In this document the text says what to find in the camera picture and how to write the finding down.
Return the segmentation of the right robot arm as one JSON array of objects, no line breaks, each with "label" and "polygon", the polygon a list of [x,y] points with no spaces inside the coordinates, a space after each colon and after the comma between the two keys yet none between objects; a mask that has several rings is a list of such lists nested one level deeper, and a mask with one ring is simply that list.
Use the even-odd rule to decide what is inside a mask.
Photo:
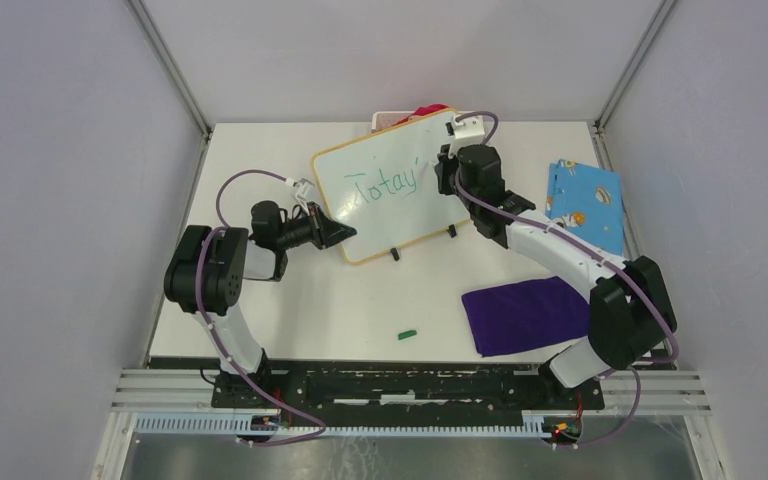
[{"label": "right robot arm", "polygon": [[584,382],[653,362],[649,353],[662,342],[671,348],[666,362],[674,361],[677,320],[654,260],[613,255],[553,223],[507,189],[501,157],[489,145],[445,144],[433,169],[439,192],[461,201],[480,235],[537,261],[587,301],[587,334],[539,368],[537,392],[545,405],[562,408]]}]

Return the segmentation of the yellow-framed whiteboard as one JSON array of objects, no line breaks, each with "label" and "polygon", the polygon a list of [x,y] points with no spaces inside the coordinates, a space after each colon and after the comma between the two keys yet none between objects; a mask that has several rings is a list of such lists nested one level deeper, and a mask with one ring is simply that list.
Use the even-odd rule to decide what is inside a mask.
[{"label": "yellow-framed whiteboard", "polygon": [[356,230],[340,243],[360,264],[469,219],[454,196],[438,192],[433,163],[451,142],[454,109],[383,129],[315,154],[311,167],[328,216]]}]

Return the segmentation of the green marker cap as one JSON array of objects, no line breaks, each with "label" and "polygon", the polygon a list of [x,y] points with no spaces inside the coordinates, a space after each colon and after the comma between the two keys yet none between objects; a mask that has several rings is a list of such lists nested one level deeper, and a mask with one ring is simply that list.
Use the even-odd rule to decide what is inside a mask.
[{"label": "green marker cap", "polygon": [[403,341],[403,340],[406,340],[406,339],[412,338],[412,337],[416,336],[417,334],[418,334],[418,332],[417,332],[415,329],[406,330],[406,331],[402,331],[402,332],[400,332],[400,333],[397,335],[397,339],[398,339],[399,341]]}]

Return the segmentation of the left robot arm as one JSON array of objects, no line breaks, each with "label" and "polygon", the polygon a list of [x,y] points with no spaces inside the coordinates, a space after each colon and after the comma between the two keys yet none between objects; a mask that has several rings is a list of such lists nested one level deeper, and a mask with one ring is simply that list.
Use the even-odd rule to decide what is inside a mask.
[{"label": "left robot arm", "polygon": [[288,251],[307,244],[334,247],[357,230],[326,215],[313,201],[290,216],[276,202],[251,208],[251,226],[190,225],[173,253],[163,278],[165,298],[190,314],[219,355],[220,369],[239,376],[235,392],[250,407],[266,405],[274,394],[265,349],[254,338],[242,312],[244,283],[279,282]]}]

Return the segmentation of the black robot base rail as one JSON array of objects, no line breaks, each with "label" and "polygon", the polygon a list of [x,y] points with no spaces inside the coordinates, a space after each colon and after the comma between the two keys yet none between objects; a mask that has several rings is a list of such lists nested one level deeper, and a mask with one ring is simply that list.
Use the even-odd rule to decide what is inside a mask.
[{"label": "black robot base rail", "polygon": [[520,426],[524,412],[551,416],[605,407],[600,384],[568,389],[535,364],[405,363],[270,359],[264,390],[338,427]]}]

